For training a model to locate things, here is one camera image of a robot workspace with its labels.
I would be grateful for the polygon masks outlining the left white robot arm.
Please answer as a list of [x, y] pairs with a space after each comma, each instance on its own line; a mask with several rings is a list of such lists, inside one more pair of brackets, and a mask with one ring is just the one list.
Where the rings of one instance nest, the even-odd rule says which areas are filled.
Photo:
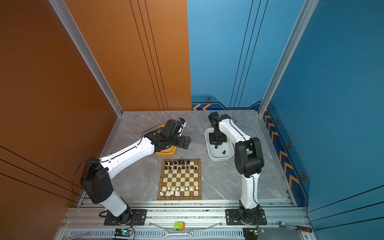
[[131, 225], [133, 213], [127, 203], [114, 190], [112, 179], [138, 160], [170, 147], [187, 149], [191, 138], [183, 135], [183, 118], [168, 120], [164, 127], [152, 127], [142, 132], [132, 145], [97, 159], [85, 161], [80, 184], [94, 204], [103, 206], [119, 225]]

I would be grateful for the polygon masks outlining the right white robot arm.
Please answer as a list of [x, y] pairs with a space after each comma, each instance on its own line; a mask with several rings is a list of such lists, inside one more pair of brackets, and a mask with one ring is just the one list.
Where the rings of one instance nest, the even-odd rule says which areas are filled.
[[210, 159], [223, 162], [234, 157], [241, 175], [241, 221], [246, 225], [266, 225], [266, 215], [258, 201], [258, 180], [265, 166], [261, 140], [244, 133], [227, 114], [210, 113], [209, 121], [212, 127], [205, 130], [205, 139]]

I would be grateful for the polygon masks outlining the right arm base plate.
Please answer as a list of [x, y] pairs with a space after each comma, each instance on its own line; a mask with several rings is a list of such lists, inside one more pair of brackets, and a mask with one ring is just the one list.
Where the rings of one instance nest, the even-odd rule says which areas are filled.
[[266, 226], [267, 217], [262, 208], [254, 208], [251, 210], [245, 210], [243, 208], [238, 209], [226, 209], [226, 223], [229, 226], [234, 225], [260, 225]]

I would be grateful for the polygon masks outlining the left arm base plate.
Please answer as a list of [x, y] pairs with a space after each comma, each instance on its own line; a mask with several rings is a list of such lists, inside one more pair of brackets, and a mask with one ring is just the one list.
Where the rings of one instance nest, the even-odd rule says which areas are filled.
[[146, 209], [127, 209], [119, 217], [107, 211], [105, 226], [143, 226], [147, 217]]

